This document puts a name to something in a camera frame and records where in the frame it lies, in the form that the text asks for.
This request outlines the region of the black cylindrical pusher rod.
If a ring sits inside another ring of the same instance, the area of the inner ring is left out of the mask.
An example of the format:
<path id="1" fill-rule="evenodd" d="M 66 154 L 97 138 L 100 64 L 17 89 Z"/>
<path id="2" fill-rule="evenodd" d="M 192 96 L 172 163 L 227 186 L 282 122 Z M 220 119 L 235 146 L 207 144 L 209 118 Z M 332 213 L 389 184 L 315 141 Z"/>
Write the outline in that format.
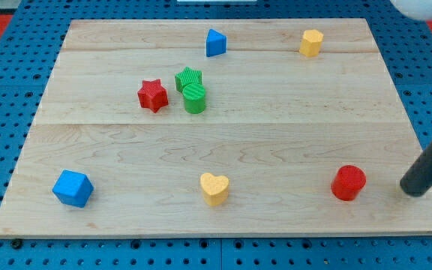
<path id="1" fill-rule="evenodd" d="M 403 192 L 421 197 L 432 187 L 432 141 L 400 180 Z"/>

